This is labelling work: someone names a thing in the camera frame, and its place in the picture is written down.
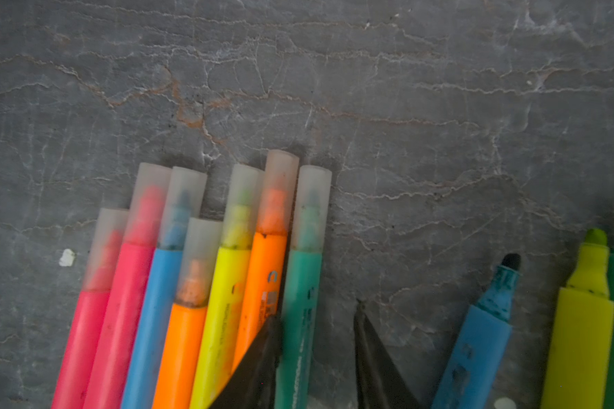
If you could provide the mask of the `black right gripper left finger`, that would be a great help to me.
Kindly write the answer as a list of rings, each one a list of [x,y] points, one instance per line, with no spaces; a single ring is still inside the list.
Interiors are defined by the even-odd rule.
[[[271,315],[210,408],[274,408],[282,341],[281,318]]]

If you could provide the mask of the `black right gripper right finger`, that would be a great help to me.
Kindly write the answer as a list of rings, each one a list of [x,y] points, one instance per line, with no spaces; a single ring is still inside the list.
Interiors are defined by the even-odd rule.
[[[359,301],[353,319],[359,408],[421,408]]]

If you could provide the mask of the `neon yellow highlighter pen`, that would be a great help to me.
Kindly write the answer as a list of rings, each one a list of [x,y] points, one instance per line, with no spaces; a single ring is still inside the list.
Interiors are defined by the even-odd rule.
[[[210,407],[231,376],[263,179],[258,168],[233,168],[191,408]]]

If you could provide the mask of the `yellow marker pen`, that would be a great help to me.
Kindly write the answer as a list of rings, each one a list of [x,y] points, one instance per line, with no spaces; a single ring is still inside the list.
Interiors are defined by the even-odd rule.
[[[542,408],[602,408],[612,347],[614,301],[606,233],[591,228],[576,267],[559,289]]]

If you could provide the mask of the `small blue marker pen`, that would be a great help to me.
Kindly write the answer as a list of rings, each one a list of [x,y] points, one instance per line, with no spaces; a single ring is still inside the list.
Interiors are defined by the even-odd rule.
[[[189,220],[200,214],[206,182],[207,175],[203,172],[177,166],[172,169],[122,408],[153,405]]]

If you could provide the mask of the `teal marker pen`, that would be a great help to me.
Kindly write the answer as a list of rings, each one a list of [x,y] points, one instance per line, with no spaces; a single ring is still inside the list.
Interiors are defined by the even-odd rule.
[[[281,307],[283,341],[276,371],[276,408],[307,407],[331,181],[331,170],[315,165],[299,170]]]

